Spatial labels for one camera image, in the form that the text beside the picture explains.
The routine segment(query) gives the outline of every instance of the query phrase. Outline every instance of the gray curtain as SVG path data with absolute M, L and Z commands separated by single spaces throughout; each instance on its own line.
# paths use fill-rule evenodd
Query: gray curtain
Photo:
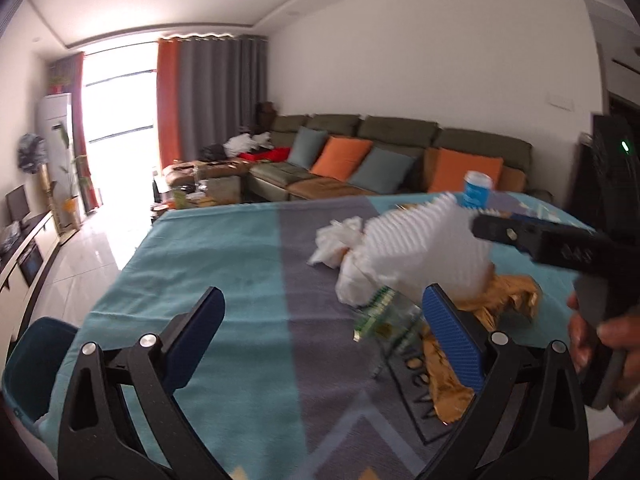
M 267 41 L 259 36 L 180 41 L 178 109 L 184 160 L 237 135 L 255 122 L 266 99 Z

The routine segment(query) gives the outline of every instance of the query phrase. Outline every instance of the red fabric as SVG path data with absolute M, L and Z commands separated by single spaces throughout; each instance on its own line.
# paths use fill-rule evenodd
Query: red fabric
M 94 183 L 91 179 L 89 161 L 86 158 L 86 141 L 84 140 L 84 125 L 82 124 L 82 66 L 84 65 L 84 53 L 80 52 L 72 57 L 73 77 L 70 82 L 71 90 L 71 121 L 74 136 L 74 155 L 76 157 L 85 155 L 84 158 L 76 160 L 76 170 L 81 177 L 79 183 L 86 211 L 91 211 L 100 207 L 95 197 Z
M 182 160 L 180 121 L 178 119 L 178 50 L 176 38 L 158 40 L 158 146 L 160 166 Z
M 239 158 L 244 160 L 270 160 L 271 162 L 284 162 L 289 158 L 289 152 L 291 148 L 273 148 L 268 152 L 263 153 L 240 153 Z

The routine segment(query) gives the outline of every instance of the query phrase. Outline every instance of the orange pillow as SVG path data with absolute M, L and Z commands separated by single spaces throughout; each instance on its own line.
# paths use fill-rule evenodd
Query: orange pillow
M 441 191 L 464 191 L 467 171 L 479 171 L 489 175 L 494 181 L 494 188 L 500 179 L 503 160 L 488 156 L 469 155 L 440 149 L 436 163 L 436 174 L 429 188 L 429 193 Z
M 372 146 L 372 140 L 331 137 L 310 172 L 347 182 Z

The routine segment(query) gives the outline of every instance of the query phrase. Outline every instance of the white lid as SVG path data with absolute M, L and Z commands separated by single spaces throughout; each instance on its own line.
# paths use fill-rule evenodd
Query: white lid
M 487 189 L 494 188 L 494 181 L 492 178 L 485 173 L 480 173 L 479 171 L 467 171 L 465 181 L 472 186 L 485 187 Z

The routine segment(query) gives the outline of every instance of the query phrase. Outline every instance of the white wall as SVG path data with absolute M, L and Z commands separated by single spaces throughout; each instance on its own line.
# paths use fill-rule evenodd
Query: white wall
M 47 91 L 44 57 L 61 57 L 63 53 L 24 2 L 0 39 L 0 226 L 9 222 L 4 196 L 20 184 L 26 184 L 32 212 L 47 209 L 37 175 L 18 169 L 17 145 L 23 134 L 35 132 L 36 104 Z
M 435 120 L 534 145 L 531 185 L 562 204 L 575 141 L 602 110 L 583 0 L 346 0 L 270 38 L 280 113 Z M 568 98 L 574 111 L 546 104 Z

